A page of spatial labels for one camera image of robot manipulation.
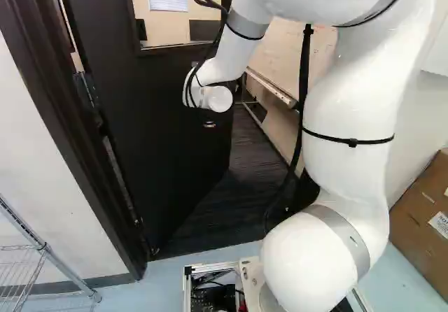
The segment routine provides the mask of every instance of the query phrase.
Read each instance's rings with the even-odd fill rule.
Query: dark carpet floor
[[[236,105],[229,170],[157,256],[166,258],[262,239],[263,213],[286,170],[286,163],[247,110]]]

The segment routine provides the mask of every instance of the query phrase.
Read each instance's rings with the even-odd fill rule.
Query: floor
[[[260,242],[245,243],[148,263],[146,275],[139,283],[99,289],[103,301],[95,311],[182,312],[185,265],[236,261],[257,255],[260,245]],[[392,245],[387,246],[384,256],[358,287],[374,312],[448,311],[448,304]],[[353,302],[354,312],[362,312],[352,298],[349,301]],[[36,311],[34,302],[28,304],[26,312]]]
[[[287,165],[242,105],[235,105],[230,166],[198,203],[159,258],[261,240],[263,213]]]

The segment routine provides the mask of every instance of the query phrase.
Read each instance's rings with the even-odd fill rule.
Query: door frame
[[[95,122],[83,109],[72,78],[52,0],[0,0],[0,29],[39,114],[134,280],[147,253]]]

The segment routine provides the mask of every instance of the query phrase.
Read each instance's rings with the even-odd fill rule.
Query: wires
[[[218,282],[213,282],[213,281],[202,283],[201,286],[202,285],[206,285],[206,284],[214,284],[214,285],[217,285],[217,286],[224,286],[224,287],[227,286],[225,284],[218,283]],[[238,289],[234,289],[234,290],[235,290],[235,292],[238,292],[239,294],[244,295],[244,292],[242,292],[241,290],[238,290]]]
[[[193,78],[196,76],[199,69],[202,67],[202,65],[205,63],[205,61],[209,58],[211,52],[218,44],[221,34],[223,33],[223,30],[224,30],[225,21],[227,20],[228,12],[227,12],[226,8],[224,8],[222,5],[216,3],[213,0],[194,0],[194,1],[197,4],[199,4],[200,6],[206,6],[207,8],[215,8],[215,9],[218,9],[221,11],[221,24],[220,24],[219,31],[216,34],[216,37],[213,40],[213,43],[210,45],[209,49],[206,51],[204,58],[196,65],[196,67],[191,72],[190,76],[187,79],[187,84],[185,87],[185,103],[186,103],[186,105],[188,107],[190,107],[190,102],[188,101],[188,97],[190,97],[192,106],[197,108],[196,103],[193,99],[193,94],[191,92],[191,84],[193,82]]]
[[[309,48],[311,43],[311,35],[314,30],[311,24],[305,25],[303,30],[302,54],[300,55],[300,72],[299,72],[299,101],[295,109],[299,112],[299,127],[297,130],[297,138],[295,140],[295,148],[293,158],[288,168],[288,172],[281,183],[279,189],[275,192],[274,201],[266,208],[263,214],[263,229],[265,235],[269,232],[269,216],[272,210],[279,204],[284,195],[285,189],[295,174],[295,168],[299,162],[300,151],[302,150],[302,128],[303,128],[303,109],[305,106],[305,98],[308,93],[308,75],[309,75]]]

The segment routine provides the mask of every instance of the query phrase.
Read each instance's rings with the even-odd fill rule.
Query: light blue floor
[[[245,243],[149,262],[142,281],[98,290],[103,295],[103,301],[95,312],[182,312],[182,275],[185,265],[234,262],[258,255],[260,247],[260,242]]]
[[[242,257],[258,255],[260,246],[260,242],[246,243],[150,262],[142,281],[99,289],[103,301],[95,311],[181,312],[185,265],[237,261]],[[448,304],[392,245],[387,247],[384,256],[359,283],[359,290],[374,312],[448,311]]]

